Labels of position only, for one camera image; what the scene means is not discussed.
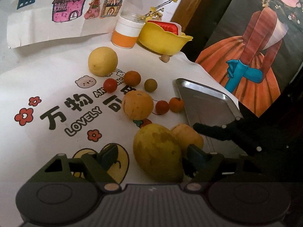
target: cherry tomato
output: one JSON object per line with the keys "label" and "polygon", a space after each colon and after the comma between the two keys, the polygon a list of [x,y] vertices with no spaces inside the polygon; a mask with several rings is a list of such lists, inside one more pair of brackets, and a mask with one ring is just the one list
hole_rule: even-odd
{"label": "cherry tomato", "polygon": [[169,104],[166,101],[158,101],[156,104],[157,114],[163,115],[169,111]]}
{"label": "cherry tomato", "polygon": [[118,83],[113,78],[104,81],[103,88],[107,93],[113,93],[118,87]]}

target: small round fruit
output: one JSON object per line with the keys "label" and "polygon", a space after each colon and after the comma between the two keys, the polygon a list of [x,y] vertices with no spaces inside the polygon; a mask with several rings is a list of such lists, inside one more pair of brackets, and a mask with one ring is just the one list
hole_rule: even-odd
{"label": "small round fruit", "polygon": [[147,79],[144,83],[144,89],[147,92],[154,92],[157,88],[158,88],[157,81],[152,78]]}
{"label": "small round fruit", "polygon": [[124,83],[128,86],[135,87],[141,82],[141,76],[136,71],[129,71],[124,75]]}
{"label": "small round fruit", "polygon": [[117,87],[118,83],[113,78],[109,78],[103,83],[103,88],[107,93],[113,93],[114,91],[116,91]]}
{"label": "small round fruit", "polygon": [[109,47],[94,49],[88,57],[88,68],[92,74],[105,76],[112,73],[118,65],[116,52]]}
{"label": "small round fruit", "polygon": [[174,113],[179,113],[184,108],[184,102],[180,98],[173,97],[169,101],[169,109]]}
{"label": "small round fruit", "polygon": [[152,113],[154,101],[146,92],[132,90],[124,96],[122,107],[131,120],[144,120]]}
{"label": "small round fruit", "polygon": [[169,62],[170,57],[169,57],[169,55],[164,54],[164,55],[161,55],[161,57],[159,57],[159,59],[162,60],[163,62],[167,63],[167,62]]}
{"label": "small round fruit", "polygon": [[157,114],[163,115],[169,111],[169,104],[166,101],[158,101],[156,104]]}

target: metal tray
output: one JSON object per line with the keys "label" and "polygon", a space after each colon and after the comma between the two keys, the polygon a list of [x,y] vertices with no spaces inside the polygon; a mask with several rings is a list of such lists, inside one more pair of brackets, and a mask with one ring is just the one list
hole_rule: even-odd
{"label": "metal tray", "polygon": [[[176,79],[175,83],[191,127],[195,123],[221,126],[234,121],[235,117],[242,117],[233,100],[223,92],[183,78]],[[227,158],[246,154],[232,141],[203,137],[205,152],[218,152]]]}

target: blue glove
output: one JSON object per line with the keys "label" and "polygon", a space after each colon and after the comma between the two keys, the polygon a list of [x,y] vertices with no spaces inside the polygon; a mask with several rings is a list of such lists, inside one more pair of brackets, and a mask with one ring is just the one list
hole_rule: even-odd
{"label": "blue glove", "polygon": [[248,69],[248,65],[244,65],[240,60],[228,60],[226,63],[228,64],[227,77],[229,80],[225,85],[225,89],[233,93]]}
{"label": "blue glove", "polygon": [[242,77],[255,83],[260,83],[262,81],[263,73],[259,69],[250,68],[247,65],[244,65],[240,60],[228,60],[226,63],[228,64],[227,77],[229,80],[225,85],[225,88],[229,92],[232,93],[234,91]]}

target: table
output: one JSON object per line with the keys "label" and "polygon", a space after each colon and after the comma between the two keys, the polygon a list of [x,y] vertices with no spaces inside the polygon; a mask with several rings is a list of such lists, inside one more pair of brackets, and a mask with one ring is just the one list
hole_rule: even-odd
{"label": "table", "polygon": [[[6,25],[9,11],[1,6],[0,22]],[[147,78],[158,81],[158,89],[151,94],[154,100],[169,101],[176,96],[172,82],[177,78],[190,79],[202,83],[230,96],[238,105],[237,99],[212,79],[199,65],[190,62],[183,53],[173,56],[168,63],[159,60],[159,56],[139,45],[131,50],[120,49],[110,42],[111,34],[93,35],[82,38],[62,39],[42,42],[16,49],[9,49],[6,43],[6,27],[0,28],[0,226],[18,226],[22,220],[15,206],[15,194],[41,166],[55,154],[63,152],[72,157],[83,148],[100,151],[107,143],[116,142],[128,152],[129,168],[122,186],[126,183],[154,183],[140,170],[132,155],[132,138],[138,127],[128,120],[122,110],[115,112],[103,102],[112,96],[94,93],[102,87],[105,78],[95,77],[87,67],[90,52],[100,46],[113,48],[119,58],[118,69],[121,72],[136,70],[142,76],[137,87],[143,89]],[[119,79],[121,72],[111,77]],[[79,88],[75,83],[79,78],[88,75],[96,79],[90,88]],[[113,93],[116,99],[123,98],[121,84]],[[85,105],[81,110],[71,110],[64,102],[74,94],[86,94],[93,103]],[[29,106],[29,98],[39,96],[42,100],[37,106]],[[60,122],[56,117],[56,128],[49,129],[48,118],[40,117],[48,110],[59,106],[66,120]],[[93,109],[100,107],[102,114]],[[33,109],[33,120],[21,126],[14,117],[22,109]],[[81,125],[81,130],[69,136],[65,129],[81,119],[87,112],[92,112],[94,120]],[[152,114],[149,119],[172,128],[178,123],[186,123],[186,116],[167,113],[165,116]],[[102,137],[94,142],[88,140],[87,131],[97,129]]]}

